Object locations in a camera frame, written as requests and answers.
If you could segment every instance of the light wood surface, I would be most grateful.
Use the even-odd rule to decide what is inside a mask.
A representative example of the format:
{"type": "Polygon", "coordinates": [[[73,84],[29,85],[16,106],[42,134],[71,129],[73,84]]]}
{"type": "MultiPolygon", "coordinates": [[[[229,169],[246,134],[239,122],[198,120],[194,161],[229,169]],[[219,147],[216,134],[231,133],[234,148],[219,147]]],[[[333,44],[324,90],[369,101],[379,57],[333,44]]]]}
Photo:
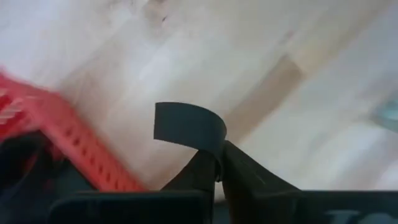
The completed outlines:
{"type": "MultiPolygon", "coordinates": [[[[222,116],[303,189],[398,189],[394,0],[0,0],[0,65],[61,91],[150,188],[194,151],[152,139],[154,103],[222,116]]],[[[222,197],[218,188],[218,197],[222,197]]]]}

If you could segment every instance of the black plastic object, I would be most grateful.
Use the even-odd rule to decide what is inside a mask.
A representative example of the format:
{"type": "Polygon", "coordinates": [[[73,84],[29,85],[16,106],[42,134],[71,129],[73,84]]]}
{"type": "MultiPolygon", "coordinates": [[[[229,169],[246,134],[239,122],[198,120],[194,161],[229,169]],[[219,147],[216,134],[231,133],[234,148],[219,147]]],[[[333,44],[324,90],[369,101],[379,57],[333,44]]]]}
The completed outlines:
{"type": "Polygon", "coordinates": [[[50,142],[34,132],[5,140],[0,147],[0,222],[19,222],[34,204],[52,169],[50,142]],[[25,173],[24,166],[35,159],[25,173]]]}
{"type": "Polygon", "coordinates": [[[154,139],[206,151],[218,162],[217,180],[223,175],[224,121],[210,110],[187,103],[156,103],[154,139]]]}
{"type": "Polygon", "coordinates": [[[207,203],[206,195],[199,190],[79,194],[58,201],[49,223],[202,224],[210,222],[207,203]]]}
{"type": "Polygon", "coordinates": [[[93,189],[68,161],[53,161],[51,147],[40,131],[1,143],[0,223],[45,223],[56,199],[93,189]]]}
{"type": "Polygon", "coordinates": [[[155,138],[198,149],[183,170],[160,192],[63,200],[49,223],[211,223],[218,177],[231,223],[398,223],[397,192],[303,192],[225,141],[225,133],[204,108],[158,103],[155,138]]]}

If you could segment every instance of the black curved tab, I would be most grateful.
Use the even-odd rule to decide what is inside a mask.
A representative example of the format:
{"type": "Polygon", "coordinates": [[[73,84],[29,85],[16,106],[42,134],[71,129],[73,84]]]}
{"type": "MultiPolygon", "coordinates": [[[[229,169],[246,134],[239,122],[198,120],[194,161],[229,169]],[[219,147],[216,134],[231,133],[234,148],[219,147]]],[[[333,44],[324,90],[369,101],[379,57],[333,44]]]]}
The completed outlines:
{"type": "Polygon", "coordinates": [[[224,121],[208,109],[187,103],[156,103],[154,139],[207,151],[223,173],[223,148],[226,136],[224,121]]]}

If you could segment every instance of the blurry object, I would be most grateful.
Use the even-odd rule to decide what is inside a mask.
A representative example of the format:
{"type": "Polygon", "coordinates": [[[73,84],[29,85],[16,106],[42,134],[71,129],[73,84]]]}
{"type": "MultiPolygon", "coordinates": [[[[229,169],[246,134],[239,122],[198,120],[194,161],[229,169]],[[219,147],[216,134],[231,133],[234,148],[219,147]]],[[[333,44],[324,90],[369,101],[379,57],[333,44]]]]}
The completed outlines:
{"type": "Polygon", "coordinates": [[[8,79],[0,71],[0,139],[41,130],[98,190],[144,190],[61,96],[8,79]]]}
{"type": "Polygon", "coordinates": [[[377,110],[375,121],[391,131],[398,132],[398,94],[377,110]]]}

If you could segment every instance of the red plastic object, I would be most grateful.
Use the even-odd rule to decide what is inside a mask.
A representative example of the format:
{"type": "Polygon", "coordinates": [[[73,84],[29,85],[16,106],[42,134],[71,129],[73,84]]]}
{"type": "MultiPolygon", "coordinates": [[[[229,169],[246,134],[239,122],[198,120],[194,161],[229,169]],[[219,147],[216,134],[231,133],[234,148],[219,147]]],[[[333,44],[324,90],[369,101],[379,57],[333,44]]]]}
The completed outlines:
{"type": "Polygon", "coordinates": [[[11,80],[0,71],[0,140],[35,129],[98,190],[145,190],[60,95],[11,80]]]}

